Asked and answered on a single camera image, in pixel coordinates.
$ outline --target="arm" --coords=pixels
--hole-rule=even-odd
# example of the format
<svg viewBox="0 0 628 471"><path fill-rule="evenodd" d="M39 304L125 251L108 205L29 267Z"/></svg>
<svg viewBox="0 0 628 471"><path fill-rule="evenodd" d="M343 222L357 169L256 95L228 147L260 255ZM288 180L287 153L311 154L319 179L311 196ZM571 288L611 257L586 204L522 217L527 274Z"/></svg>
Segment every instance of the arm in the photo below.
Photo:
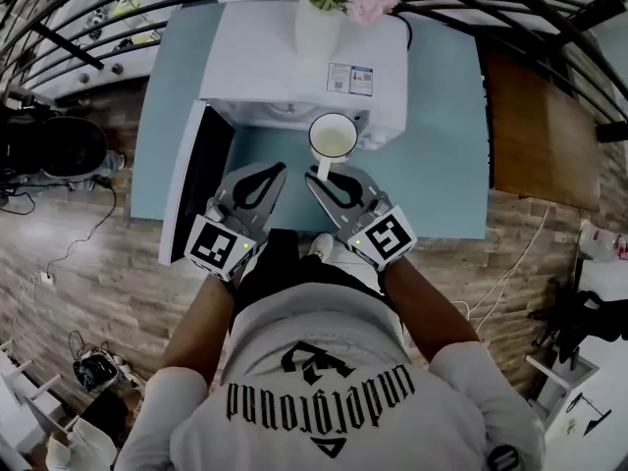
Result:
<svg viewBox="0 0 628 471"><path fill-rule="evenodd" d="M430 361L430 371L465 395L482 412L487 458L512 446L522 469L541 469L543 425L510 386L464 317L405 258L389 267L384 285L414 343Z"/></svg>
<svg viewBox="0 0 628 471"><path fill-rule="evenodd" d="M206 399L234 309L225 286L210 276L175 329L146 385L144 403L123 447L117 471L163 470L170 438Z"/></svg>
<svg viewBox="0 0 628 471"><path fill-rule="evenodd" d="M385 272L384 288L414 343L428 361L452 343L479 341L457 309L405 257Z"/></svg>

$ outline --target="power outlet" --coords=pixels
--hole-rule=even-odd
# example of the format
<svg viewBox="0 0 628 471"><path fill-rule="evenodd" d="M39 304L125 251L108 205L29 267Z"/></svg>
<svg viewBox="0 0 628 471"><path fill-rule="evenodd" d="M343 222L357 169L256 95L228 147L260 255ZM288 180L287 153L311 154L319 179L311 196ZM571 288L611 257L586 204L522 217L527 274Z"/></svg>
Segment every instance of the power outlet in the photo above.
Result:
<svg viewBox="0 0 628 471"><path fill-rule="evenodd" d="M41 272L41 281L45 284L45 285L50 285L50 286L54 286L55 284L55 279L52 276L49 276L48 274L46 274L45 272Z"/></svg>

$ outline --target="light blue table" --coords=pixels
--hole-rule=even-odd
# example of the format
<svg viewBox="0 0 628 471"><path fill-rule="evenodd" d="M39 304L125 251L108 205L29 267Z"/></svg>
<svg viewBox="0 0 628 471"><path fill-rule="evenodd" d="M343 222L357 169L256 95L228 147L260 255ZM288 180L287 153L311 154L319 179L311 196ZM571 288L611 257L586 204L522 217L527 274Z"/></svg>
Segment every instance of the light blue table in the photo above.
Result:
<svg viewBox="0 0 628 471"><path fill-rule="evenodd" d="M137 139L133 217L164 217L183 127L222 11L218 4L178 10L165 31ZM354 152L349 163L389 193L418 236L484 238L489 134L475 40L434 22L410 22L406 132L375 152ZM329 230L331 222L303 179L314 164L305 132L239 131L228 169L280 160L288 165L288 180L271 226Z"/></svg>

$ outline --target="white cable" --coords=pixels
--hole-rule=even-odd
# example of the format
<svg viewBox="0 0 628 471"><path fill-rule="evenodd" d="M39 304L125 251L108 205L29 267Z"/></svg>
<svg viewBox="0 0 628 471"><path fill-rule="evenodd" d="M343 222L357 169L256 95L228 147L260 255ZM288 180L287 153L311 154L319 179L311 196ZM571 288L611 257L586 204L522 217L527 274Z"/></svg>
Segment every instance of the white cable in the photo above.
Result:
<svg viewBox="0 0 628 471"><path fill-rule="evenodd" d="M11 341L9 344L9 349L7 350L7 356L13 356L13 345L14 345L14 336L16 332L16 325L18 323L18 314L20 314L20 305L22 302L22 295L25 296L25 299L28 303L35 302L35 287L41 283L41 275L40 274L32 274L29 278L29 281L21 281L20 287L18 289L18 301L16 302L16 310L13 313L13 319L11 323L11 333L9 335L9 340ZM28 286L32 287L31 294L32 297L28 297Z"/></svg>
<svg viewBox="0 0 628 471"><path fill-rule="evenodd" d="M467 321L469 321L469 317L471 316L471 309L469 309L469 304L467 302L465 302L464 300L452 300L451 303L462 303L462 304L464 304L464 306L467 308L467 315L466 315L465 319Z"/></svg>
<svg viewBox="0 0 628 471"><path fill-rule="evenodd" d="M499 296L497 297L497 300L495 301L495 304L493 305L493 307L491 308L491 310L488 312L488 314L486 316L484 316L484 318L482 319L482 321L480 321L480 324L478 325L478 327L475 329L475 331L477 332L478 330L480 330L480 328L482 327L482 325L486 322L487 319L489 319L489 317L495 312L495 309L497 309L497 306L499 305L499 301L501 300L501 297L503 296L503 292L506 289L506 286L508 286L508 281L510 280L510 277L514 274L514 272L517 270L517 267L519 267L519 264L521 264L521 262L523 261L523 258L528 254L528 251L530 251L530 248L532 247L532 245L534 244L534 241L537 240L537 237L539 236L539 234L541 233L541 231L543 230L543 225L546 222L546 219L548 217L548 213L550 212L550 208L553 205L552 202L548 203L548 207L546 208L546 213L545 215L543 215L543 219L541 220L541 222L539 223L539 226L537 227L537 231L534 233L534 235L532 236L532 239L530 240L530 243L528 244L528 247L526 247L526 249L523 251L523 253L521 254L521 256L519 257L519 259L517 260L517 262L512 266L512 268L506 272L500 279L499 281L497 281L493 287L491 289L489 289L489 292L487 294L485 294L482 299L476 303L473 308L469 311L469 315L471 315L471 313L477 309L480 304L486 300L486 298L491 294L491 292L497 287L497 285L503 281L505 279L505 281L503 282L503 286L501 287L501 291L499 292Z"/></svg>

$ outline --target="wooden board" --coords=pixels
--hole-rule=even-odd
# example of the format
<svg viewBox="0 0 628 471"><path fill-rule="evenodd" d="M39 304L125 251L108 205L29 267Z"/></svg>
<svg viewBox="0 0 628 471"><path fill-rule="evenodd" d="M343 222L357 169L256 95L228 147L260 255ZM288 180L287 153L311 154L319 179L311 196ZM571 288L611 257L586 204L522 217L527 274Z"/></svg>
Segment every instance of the wooden board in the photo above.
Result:
<svg viewBox="0 0 628 471"><path fill-rule="evenodd" d="M494 188L600 209L593 115L534 72L485 52Z"/></svg>

